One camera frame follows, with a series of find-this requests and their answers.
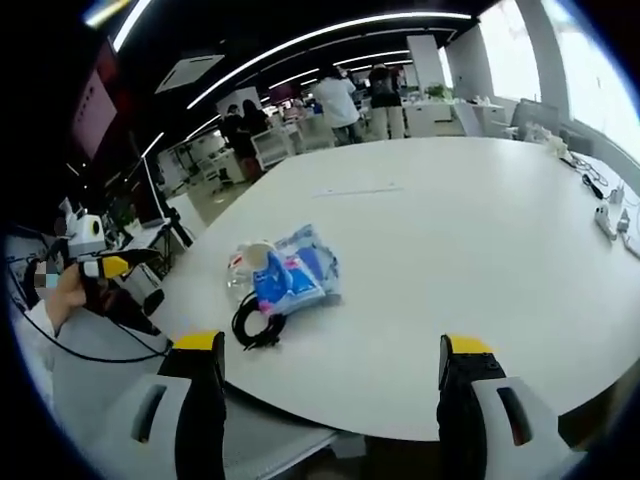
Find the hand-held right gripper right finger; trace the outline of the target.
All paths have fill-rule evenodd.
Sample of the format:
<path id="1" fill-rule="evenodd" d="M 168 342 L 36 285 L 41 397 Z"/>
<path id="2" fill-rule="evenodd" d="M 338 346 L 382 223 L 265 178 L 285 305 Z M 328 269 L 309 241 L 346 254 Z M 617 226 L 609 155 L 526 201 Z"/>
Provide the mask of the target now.
<path id="1" fill-rule="evenodd" d="M 561 437 L 554 411 L 477 338 L 441 336 L 438 388 L 447 479 L 563 479 L 585 457 Z"/>

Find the person's left hand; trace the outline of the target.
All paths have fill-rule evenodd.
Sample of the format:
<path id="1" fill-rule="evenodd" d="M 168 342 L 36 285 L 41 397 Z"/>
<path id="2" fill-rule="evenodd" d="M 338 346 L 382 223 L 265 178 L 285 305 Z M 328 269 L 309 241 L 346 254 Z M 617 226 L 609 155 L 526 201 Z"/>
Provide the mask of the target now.
<path id="1" fill-rule="evenodd" d="M 59 276 L 56 287 L 45 300 L 46 313 L 55 334 L 86 301 L 79 265 L 72 264 Z"/>

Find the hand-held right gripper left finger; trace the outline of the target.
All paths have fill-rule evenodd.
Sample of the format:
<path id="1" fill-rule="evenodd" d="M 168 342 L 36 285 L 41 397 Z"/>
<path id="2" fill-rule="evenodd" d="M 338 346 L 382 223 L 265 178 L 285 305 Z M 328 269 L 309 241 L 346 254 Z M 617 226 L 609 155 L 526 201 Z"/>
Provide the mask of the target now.
<path id="1" fill-rule="evenodd" d="M 223 479 L 225 335 L 180 338 L 107 411 L 92 459 L 105 479 Z"/>

